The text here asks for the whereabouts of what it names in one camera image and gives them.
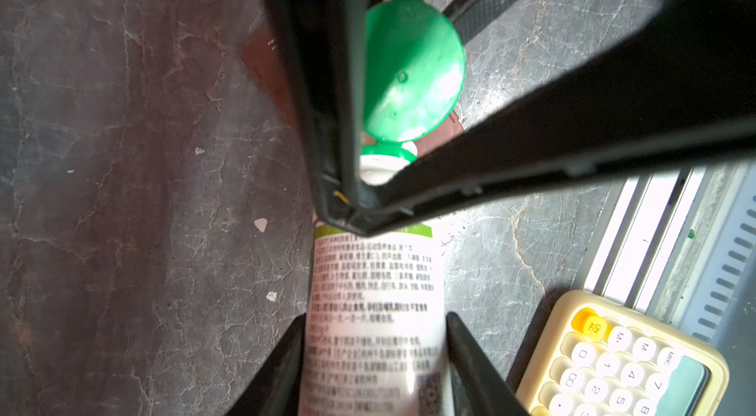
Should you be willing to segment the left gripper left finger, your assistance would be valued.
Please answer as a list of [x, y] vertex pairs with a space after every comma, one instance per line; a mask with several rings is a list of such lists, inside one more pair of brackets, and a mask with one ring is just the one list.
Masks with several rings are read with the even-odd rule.
[[305, 323], [305, 314], [291, 323], [250, 384], [226, 412], [227, 416], [297, 415]]

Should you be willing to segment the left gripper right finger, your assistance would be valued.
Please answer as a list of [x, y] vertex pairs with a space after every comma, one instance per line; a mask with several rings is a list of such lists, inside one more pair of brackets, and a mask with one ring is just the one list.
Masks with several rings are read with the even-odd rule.
[[453, 415], [529, 415], [456, 313], [446, 315], [446, 337]]

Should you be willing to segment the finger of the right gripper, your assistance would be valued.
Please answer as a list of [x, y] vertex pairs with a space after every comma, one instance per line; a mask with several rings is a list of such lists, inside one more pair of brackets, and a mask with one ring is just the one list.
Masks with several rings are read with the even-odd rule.
[[319, 219], [352, 233], [385, 220], [359, 175], [366, 83], [365, 20], [382, 0], [264, 0]]
[[755, 0], [663, 0], [642, 30], [368, 191], [354, 231], [754, 153]]

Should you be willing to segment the green cap white pill bottle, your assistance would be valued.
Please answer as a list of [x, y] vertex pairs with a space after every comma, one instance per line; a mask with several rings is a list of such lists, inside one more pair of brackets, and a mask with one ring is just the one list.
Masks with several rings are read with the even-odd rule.
[[[417, 142], [452, 114], [466, 55], [424, 0], [366, 16], [359, 174], [377, 187], [417, 160]], [[431, 226], [363, 238], [317, 222], [298, 411], [302, 415], [450, 415], [444, 272]]]

